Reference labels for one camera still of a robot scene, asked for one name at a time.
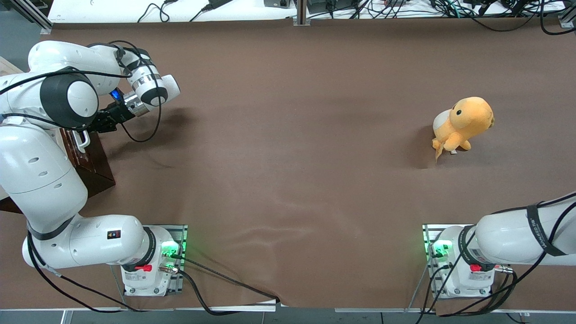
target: stuffed animal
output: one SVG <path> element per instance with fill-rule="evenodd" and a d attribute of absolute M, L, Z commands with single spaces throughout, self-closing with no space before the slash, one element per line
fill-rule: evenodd
<path fill-rule="evenodd" d="M 488 103 L 480 97 L 469 97 L 458 101 L 450 110 L 441 112 L 432 125 L 436 138 L 432 147 L 436 149 L 436 160 L 442 150 L 456 153 L 458 146 L 471 149 L 468 140 L 494 125 L 494 113 Z"/>

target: brown table cover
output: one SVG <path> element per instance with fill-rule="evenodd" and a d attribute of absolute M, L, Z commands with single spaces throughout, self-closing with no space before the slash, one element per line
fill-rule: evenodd
<path fill-rule="evenodd" d="M 128 40 L 181 87 L 152 141 L 101 136 L 117 185 L 82 215 L 188 224 L 190 257 L 288 306 L 407 307 L 425 264 L 423 223 L 475 223 L 575 189 L 576 40 L 537 22 L 510 33 L 445 19 L 57 25 L 46 39 Z M 495 127 L 435 165 L 432 121 L 467 96 L 491 104 Z M 126 126 L 143 138 L 155 121 Z M 0 218 L 0 307 L 77 307 L 24 264 L 24 218 Z M 211 306 L 266 299 L 188 270 Z M 118 296 L 107 265 L 62 272 Z M 539 267 L 504 308 L 576 310 L 575 275 Z M 128 301 L 198 306 L 188 284 Z"/>

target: label sticker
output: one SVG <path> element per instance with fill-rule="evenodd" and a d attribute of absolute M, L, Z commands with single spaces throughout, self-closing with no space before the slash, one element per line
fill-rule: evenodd
<path fill-rule="evenodd" d="M 483 272 L 470 272 L 468 279 L 474 281 L 487 281 L 492 279 L 492 274 Z"/>
<path fill-rule="evenodd" d="M 111 240 L 111 239 L 119 239 L 120 238 L 120 230 L 118 229 L 117 231 L 108 231 L 108 234 L 106 235 L 106 239 L 107 240 Z"/>
<path fill-rule="evenodd" d="M 130 273 L 127 272 L 126 273 L 126 280 L 130 280 L 130 281 L 140 281 L 140 280 L 145 280 L 146 276 L 140 276 L 138 273 Z"/>

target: metal handle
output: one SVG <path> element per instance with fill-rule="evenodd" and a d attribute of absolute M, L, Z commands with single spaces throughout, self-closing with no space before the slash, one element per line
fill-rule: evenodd
<path fill-rule="evenodd" d="M 85 130 L 82 132 L 82 135 L 84 135 L 84 139 L 82 139 L 80 133 L 77 131 L 73 131 L 72 135 L 74 135 L 74 141 L 76 142 L 76 147 L 78 148 L 78 151 L 86 153 L 86 150 L 84 148 L 90 145 L 90 136 L 88 136 L 88 131 Z"/>

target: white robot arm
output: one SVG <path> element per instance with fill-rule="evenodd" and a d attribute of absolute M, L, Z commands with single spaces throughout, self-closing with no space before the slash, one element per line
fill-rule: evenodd
<path fill-rule="evenodd" d="M 28 220 L 28 231 L 45 268 L 61 269 L 108 263 L 122 265 L 129 295 L 162 296 L 169 274 L 160 265 L 179 250 L 165 229 L 143 227 L 134 216 L 83 218 L 88 191 L 54 139 L 56 125 L 83 131 L 112 131 L 180 93 L 172 76 L 160 77 L 144 50 L 109 44 L 83 47 L 46 41 L 31 49 L 30 72 L 0 77 L 0 186 Z M 116 89 L 120 78 L 94 74 L 60 74 L 12 85 L 53 71 L 131 72 L 133 91 Z M 98 96 L 114 102 L 98 111 Z M 22 254 L 32 261 L 28 241 Z"/>
<path fill-rule="evenodd" d="M 476 225 L 448 227 L 430 253 L 438 266 L 456 264 L 449 277 L 449 270 L 441 271 L 444 297 L 483 297 L 494 282 L 495 267 L 533 265 L 542 253 L 540 265 L 574 266 L 576 193 L 486 215 Z"/>

